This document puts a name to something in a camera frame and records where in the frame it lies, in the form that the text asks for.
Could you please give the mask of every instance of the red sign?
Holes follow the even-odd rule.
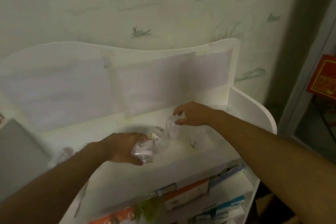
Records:
[[[336,100],[336,56],[322,56],[307,92]]]

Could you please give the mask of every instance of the painted wall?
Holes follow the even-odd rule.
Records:
[[[0,0],[0,54],[78,40],[141,50],[241,40],[236,86],[265,103],[295,0]]]

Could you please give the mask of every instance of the white shelf unit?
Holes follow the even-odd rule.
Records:
[[[54,66],[55,59],[53,59],[53,64],[48,63],[48,59],[34,59],[35,53],[48,55],[62,50],[83,60],[90,57],[92,51],[100,52],[114,66],[189,52],[195,52],[197,56],[200,56],[232,51],[230,63],[223,64],[223,69],[229,71],[229,77],[225,84],[214,89],[197,92],[192,96],[192,100],[210,106],[227,106],[235,116],[272,133],[277,132],[275,121],[266,108],[233,86],[240,50],[240,43],[237,39],[225,39],[198,47],[165,51],[128,50],[80,42],[42,44],[2,59],[0,76],[10,74],[11,70],[21,71]],[[79,149],[84,144],[99,141],[111,133],[142,132],[149,125],[164,128],[166,119],[172,114],[174,106],[129,119],[124,113],[118,113],[44,133],[36,131],[21,110],[11,103],[10,99],[6,98],[2,92],[0,92],[0,110],[6,118],[14,118],[19,121],[35,135],[36,141],[44,149],[50,154],[54,154],[63,147]],[[77,217],[72,219],[76,207],[70,207],[62,223],[87,223],[89,220],[139,202],[150,196],[155,190],[169,184],[176,183],[178,188],[182,188],[197,180],[217,174],[230,162],[239,159],[240,156],[236,150],[218,133],[213,132],[206,141],[203,150],[192,149],[188,142],[171,142],[165,152],[155,156],[153,163],[142,167],[106,162],[91,176]],[[217,198],[210,192],[208,196],[198,202],[200,203],[202,200],[207,205],[213,201],[223,200],[224,202],[232,197],[245,194],[247,198],[243,205],[245,214],[234,220],[236,224],[244,224],[259,182],[250,168],[246,167],[243,172],[228,179],[220,186],[219,194],[222,195],[222,198],[221,196]],[[190,205],[178,209],[185,217],[191,217],[196,213],[193,210],[194,208]],[[167,223],[169,223],[169,218],[176,219],[173,214],[170,214],[166,219]]]

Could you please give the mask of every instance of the left hand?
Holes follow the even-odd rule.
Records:
[[[147,140],[149,138],[144,134],[118,133],[111,134],[100,142],[106,151],[108,161],[142,166],[142,160],[131,155],[131,151],[137,141]]]

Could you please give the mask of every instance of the white paper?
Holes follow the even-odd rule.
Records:
[[[232,50],[196,56],[187,67],[192,92],[213,89],[227,84]]]
[[[39,131],[119,111],[102,59],[4,76],[0,89]]]
[[[179,103],[186,91],[186,67],[194,55],[192,52],[118,67],[116,74],[128,116]]]

